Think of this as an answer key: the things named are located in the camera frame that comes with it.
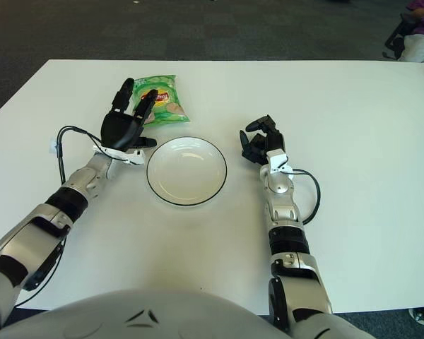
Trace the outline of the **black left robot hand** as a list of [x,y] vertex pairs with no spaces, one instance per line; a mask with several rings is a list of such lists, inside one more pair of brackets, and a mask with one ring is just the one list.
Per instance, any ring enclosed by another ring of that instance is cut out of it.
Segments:
[[134,79],[127,78],[112,101],[111,110],[105,115],[101,126],[101,145],[126,152],[133,148],[152,148],[157,146],[153,138],[142,137],[143,125],[149,117],[158,91],[152,89],[137,104],[132,115],[125,111],[133,93]]

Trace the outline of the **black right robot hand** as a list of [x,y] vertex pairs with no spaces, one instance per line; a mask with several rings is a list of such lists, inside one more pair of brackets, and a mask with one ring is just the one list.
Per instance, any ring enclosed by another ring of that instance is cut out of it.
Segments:
[[[262,131],[257,133],[252,140],[247,137],[247,132]],[[285,151],[282,133],[276,128],[275,121],[269,116],[263,116],[245,128],[240,130],[240,142],[242,146],[242,157],[259,165],[268,164],[267,153],[272,150],[281,149]]]

